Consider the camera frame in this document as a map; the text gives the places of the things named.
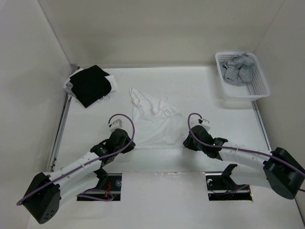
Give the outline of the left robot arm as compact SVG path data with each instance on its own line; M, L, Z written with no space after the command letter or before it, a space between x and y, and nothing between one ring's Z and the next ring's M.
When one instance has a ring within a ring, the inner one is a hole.
M115 129L108 139L94 145L89 152L58 171L40 172L31 181L19 201L31 216L44 224L51 220L68 199L82 195L88 189L102 190L107 185L103 167L118 154L132 151L136 144L123 129Z

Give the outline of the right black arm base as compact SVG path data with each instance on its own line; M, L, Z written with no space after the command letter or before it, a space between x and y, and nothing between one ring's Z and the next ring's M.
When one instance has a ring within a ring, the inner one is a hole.
M205 173L210 201L252 201L249 185L237 185L230 177L237 164L229 164L224 171Z

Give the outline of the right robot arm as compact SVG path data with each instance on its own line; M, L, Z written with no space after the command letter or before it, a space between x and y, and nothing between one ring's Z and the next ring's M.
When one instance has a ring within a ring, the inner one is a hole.
M213 138L201 125L191 128L183 145L209 158L229 162L224 171L206 176L208 191L213 194L233 195L253 185L294 199L305 180L304 168L280 147L266 153L248 150L225 138Z

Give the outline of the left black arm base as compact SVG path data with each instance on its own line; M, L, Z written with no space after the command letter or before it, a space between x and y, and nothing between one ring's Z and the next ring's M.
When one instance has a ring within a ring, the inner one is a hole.
M120 201L122 189L122 173L97 173L99 181L94 188L77 196L77 201Z

